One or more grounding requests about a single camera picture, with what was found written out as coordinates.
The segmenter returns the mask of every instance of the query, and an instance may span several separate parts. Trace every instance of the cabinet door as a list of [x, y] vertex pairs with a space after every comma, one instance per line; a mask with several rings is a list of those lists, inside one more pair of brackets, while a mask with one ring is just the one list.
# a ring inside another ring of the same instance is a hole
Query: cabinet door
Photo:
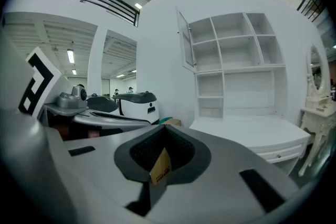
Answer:
[[191, 45], [189, 26], [187, 21], [184, 19], [183, 15], [176, 8], [177, 13], [177, 24], [178, 24], [178, 34], [180, 35], [181, 43], [181, 54], [182, 54], [182, 65], [189, 69], [190, 71], [195, 72], [194, 67], [194, 55], [193, 48]]

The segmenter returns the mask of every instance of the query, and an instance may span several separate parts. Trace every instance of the black slot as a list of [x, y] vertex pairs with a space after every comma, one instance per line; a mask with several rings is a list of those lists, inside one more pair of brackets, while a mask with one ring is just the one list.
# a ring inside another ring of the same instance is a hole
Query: black slot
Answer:
[[242, 171], [240, 176], [266, 212], [271, 212], [285, 202], [254, 169]]
[[93, 146], [85, 146], [85, 147], [80, 147], [80, 148], [75, 148], [74, 150], [69, 150], [70, 155], [73, 156], [78, 156], [84, 153], [88, 153], [91, 151], [95, 151], [96, 149]]
[[152, 108], [147, 109], [147, 114], [152, 113], [155, 111], [155, 107], [153, 106]]

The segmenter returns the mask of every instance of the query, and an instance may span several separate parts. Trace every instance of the cardboard tag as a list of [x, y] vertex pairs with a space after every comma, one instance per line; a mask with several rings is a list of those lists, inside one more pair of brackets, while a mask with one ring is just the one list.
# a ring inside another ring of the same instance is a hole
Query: cardboard tag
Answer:
[[154, 167], [150, 171], [150, 176], [152, 179], [152, 184], [156, 186], [164, 177], [169, 174], [172, 170], [172, 164], [170, 162], [170, 157], [166, 148], [163, 148], [163, 151], [156, 160]]

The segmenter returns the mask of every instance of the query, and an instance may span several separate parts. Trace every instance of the ceiling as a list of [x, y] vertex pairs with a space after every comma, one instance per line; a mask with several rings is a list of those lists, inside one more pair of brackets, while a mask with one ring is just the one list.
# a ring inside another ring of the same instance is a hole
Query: ceiling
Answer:
[[[49, 15], [5, 14], [4, 29], [19, 54], [26, 58], [39, 47], [62, 74], [87, 77], [90, 50], [97, 27], [92, 24]], [[67, 50], [74, 50], [75, 64], [69, 62]], [[110, 78], [119, 71], [135, 77], [136, 43], [109, 31], [102, 60], [102, 78]]]

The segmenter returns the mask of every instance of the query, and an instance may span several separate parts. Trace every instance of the gray floor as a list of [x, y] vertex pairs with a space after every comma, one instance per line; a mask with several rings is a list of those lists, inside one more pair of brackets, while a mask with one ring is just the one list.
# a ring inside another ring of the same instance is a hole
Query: gray floor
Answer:
[[299, 159], [297, 164], [295, 165], [295, 167], [293, 168], [292, 172], [289, 174], [289, 177], [291, 179], [294, 180], [294, 182], [296, 182], [296, 184], [298, 185], [298, 187], [303, 187], [306, 183], [308, 183], [309, 181], [311, 181], [320, 171], [322, 165], [325, 163], [325, 161], [327, 160], [329, 153], [330, 153], [330, 148], [331, 145], [333, 143], [336, 143], [336, 129], [332, 129], [329, 133], [329, 138], [327, 141], [327, 145], [325, 146], [325, 148], [323, 149], [323, 152], [321, 152], [321, 158], [317, 159], [317, 157], [314, 159], [311, 167], [308, 167], [306, 169], [305, 174], [302, 177], [298, 177], [298, 173], [301, 169], [301, 167], [303, 166], [303, 164], [305, 163], [305, 160], [308, 157], [308, 154], [310, 152], [310, 149], [312, 147], [312, 144], [310, 144], [307, 147], [306, 153], [304, 155], [304, 157], [302, 159]]

